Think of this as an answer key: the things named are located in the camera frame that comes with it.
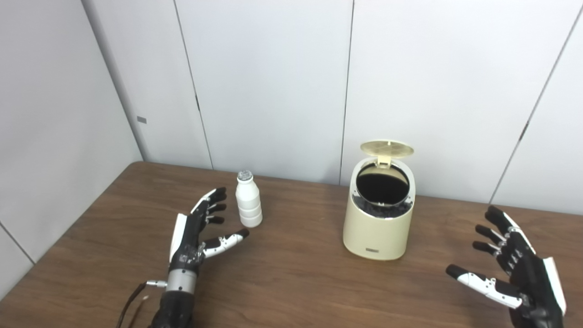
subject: black fingertip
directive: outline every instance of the black fingertip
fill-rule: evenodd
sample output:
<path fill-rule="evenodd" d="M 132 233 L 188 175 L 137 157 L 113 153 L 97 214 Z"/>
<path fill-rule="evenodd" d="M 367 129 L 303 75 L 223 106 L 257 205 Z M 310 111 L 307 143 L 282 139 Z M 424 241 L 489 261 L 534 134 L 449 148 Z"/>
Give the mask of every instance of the black fingertip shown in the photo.
<path fill-rule="evenodd" d="M 472 243 L 472 247 L 474 247 L 474 249 L 481 250 L 483 252 L 487 252 L 487 253 L 490 253 L 490 254 L 493 254 L 494 251 L 495 251 L 492 248 L 492 246 L 490 246 L 490 244 L 484 243 L 484 242 L 473 242 Z"/>
<path fill-rule="evenodd" d="M 490 236 L 490 228 L 487 226 L 483 226 L 481 224 L 476 225 L 476 232 L 481 234 L 482 236 L 489 237 Z"/>
<path fill-rule="evenodd" d="M 452 277 L 453 279 L 458 279 L 458 277 L 462 274 L 466 274 L 469 273 L 470 271 L 462 268 L 462 267 L 458 267 L 455 264 L 450 264 L 446 269 L 445 269 L 445 273 L 447 273 L 450 277 Z"/>
<path fill-rule="evenodd" d="M 215 207 L 213 207 L 213 212 L 224 211 L 225 208 L 227 208 L 227 204 L 216 204 Z"/>
<path fill-rule="evenodd" d="M 223 200 L 225 200 L 225 199 L 227 199 L 227 194 L 219 194 L 219 195 L 217 195 L 217 196 L 213 196 L 213 201 L 214 201 L 215 203 L 216 203 L 216 202 L 219 202 L 219 201 L 223 201 Z"/>
<path fill-rule="evenodd" d="M 213 217 L 209 219 L 209 223 L 212 224 L 223 224 L 224 223 L 224 218 L 223 217 Z"/>
<path fill-rule="evenodd" d="M 501 209 L 497 208 L 494 205 L 488 206 L 488 212 L 492 212 L 496 215 L 502 215 L 502 216 L 504 215 L 504 211 L 502 211 Z"/>
<path fill-rule="evenodd" d="M 235 232 L 235 234 L 241 235 L 241 236 L 243 236 L 243 239 L 245 239 L 245 238 L 247 238 L 247 236 L 249 236 L 249 230 L 248 229 L 241 229 L 241 230 Z"/>

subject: white wall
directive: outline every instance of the white wall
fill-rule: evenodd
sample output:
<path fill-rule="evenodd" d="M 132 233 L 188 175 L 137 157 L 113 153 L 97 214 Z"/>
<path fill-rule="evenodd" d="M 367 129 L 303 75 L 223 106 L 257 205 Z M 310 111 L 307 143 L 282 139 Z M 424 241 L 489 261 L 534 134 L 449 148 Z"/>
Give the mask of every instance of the white wall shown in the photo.
<path fill-rule="evenodd" d="M 583 214 L 582 127 L 580 18 L 493 203 Z"/>
<path fill-rule="evenodd" d="M 338 183 L 352 1 L 176 4 L 214 168 Z"/>
<path fill-rule="evenodd" d="M 83 3 L 145 160 L 210 169 L 174 3 Z"/>
<path fill-rule="evenodd" d="M 351 0 L 83 1 L 148 160 L 347 184 L 392 138 L 419 194 L 484 203 L 583 3 L 355 0 L 346 86 Z"/>
<path fill-rule="evenodd" d="M 488 202 L 580 6 L 357 0 L 342 183 L 360 143 L 397 139 L 419 194 Z"/>
<path fill-rule="evenodd" d="M 0 44 L 0 222 L 37 261 L 142 158 L 79 1 L 1 1 Z M 23 257 L 0 231 L 0 297 Z"/>

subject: bottle cap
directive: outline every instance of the bottle cap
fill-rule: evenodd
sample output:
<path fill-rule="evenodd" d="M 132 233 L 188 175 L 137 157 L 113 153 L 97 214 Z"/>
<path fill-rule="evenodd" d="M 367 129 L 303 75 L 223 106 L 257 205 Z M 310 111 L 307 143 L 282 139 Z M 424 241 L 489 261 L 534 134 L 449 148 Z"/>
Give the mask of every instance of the bottle cap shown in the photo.
<path fill-rule="evenodd" d="M 237 174 L 237 179 L 241 181 L 251 180 L 253 179 L 253 173 L 251 173 L 249 170 L 241 171 L 239 174 Z"/>

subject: white finger segment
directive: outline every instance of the white finger segment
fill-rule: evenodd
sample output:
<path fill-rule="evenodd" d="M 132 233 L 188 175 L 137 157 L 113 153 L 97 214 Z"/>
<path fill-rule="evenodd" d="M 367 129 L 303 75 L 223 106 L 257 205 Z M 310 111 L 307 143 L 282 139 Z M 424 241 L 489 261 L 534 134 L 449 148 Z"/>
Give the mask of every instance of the white finger segment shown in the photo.
<path fill-rule="evenodd" d="M 216 248 L 205 249 L 204 253 L 206 257 L 212 257 L 218 254 L 223 253 L 227 249 L 235 246 L 236 244 L 240 243 L 243 240 L 243 236 L 238 235 L 236 233 L 232 234 L 228 238 L 219 237 L 220 246 Z"/>
<path fill-rule="evenodd" d="M 458 277 L 458 281 L 468 286 L 469 288 L 479 292 L 480 294 L 483 294 L 489 299 L 492 299 L 509 308 L 516 309 L 522 305 L 522 299 L 498 292 L 495 288 L 496 279 L 492 278 L 482 280 L 480 277 L 476 276 L 473 273 L 466 273 L 460 275 Z"/>

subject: prosthetic hand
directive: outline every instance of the prosthetic hand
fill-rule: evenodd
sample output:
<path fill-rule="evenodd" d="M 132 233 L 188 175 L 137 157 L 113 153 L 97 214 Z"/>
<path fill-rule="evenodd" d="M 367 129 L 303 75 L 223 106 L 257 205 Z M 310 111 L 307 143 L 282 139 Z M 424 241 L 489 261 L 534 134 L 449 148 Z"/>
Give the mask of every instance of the prosthetic hand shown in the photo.
<path fill-rule="evenodd" d="M 486 219 L 498 227 L 499 234 L 483 225 L 476 232 L 495 245 L 474 242 L 473 247 L 490 253 L 509 276 L 510 283 L 488 279 L 450 264 L 446 271 L 462 284 L 510 309 L 516 328 L 563 328 L 567 304 L 559 274 L 552 257 L 541 259 L 522 229 L 504 212 L 490 206 Z"/>
<path fill-rule="evenodd" d="M 160 309 L 152 320 L 152 328 L 193 327 L 194 287 L 201 264 L 249 235 L 249 230 L 242 229 L 199 242 L 199 234 L 207 224 L 224 222 L 224 218 L 216 217 L 214 213 L 226 208 L 224 204 L 217 204 L 227 198 L 225 191 L 225 188 L 212 190 L 198 201 L 189 215 L 178 215 L 170 246 L 168 282 L 147 282 L 166 288 L 160 299 Z"/>

